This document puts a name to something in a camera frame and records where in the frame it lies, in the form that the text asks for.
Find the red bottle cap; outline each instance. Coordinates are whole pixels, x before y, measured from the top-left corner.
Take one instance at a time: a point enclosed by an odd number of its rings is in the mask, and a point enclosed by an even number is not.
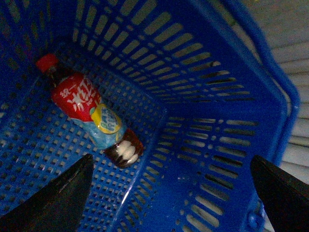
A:
[[[46,72],[50,67],[58,64],[59,60],[54,54],[47,54],[36,62],[37,67],[42,73]]]

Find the soda bottle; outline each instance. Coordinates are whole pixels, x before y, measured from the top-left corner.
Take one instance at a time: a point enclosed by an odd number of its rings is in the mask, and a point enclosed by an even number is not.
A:
[[[143,153],[143,145],[125,122],[109,109],[92,82],[64,66],[54,54],[40,58],[37,67],[51,82],[53,102],[89,134],[98,149],[119,168],[126,168]]]

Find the blue plastic basket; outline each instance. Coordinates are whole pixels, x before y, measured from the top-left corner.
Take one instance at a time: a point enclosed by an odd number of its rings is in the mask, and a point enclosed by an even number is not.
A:
[[[299,99],[246,9],[222,2],[263,65],[203,0],[0,1],[0,215],[91,153],[79,231],[261,231],[250,161],[279,164]],[[136,165],[115,167],[51,102],[47,52],[136,132]]]

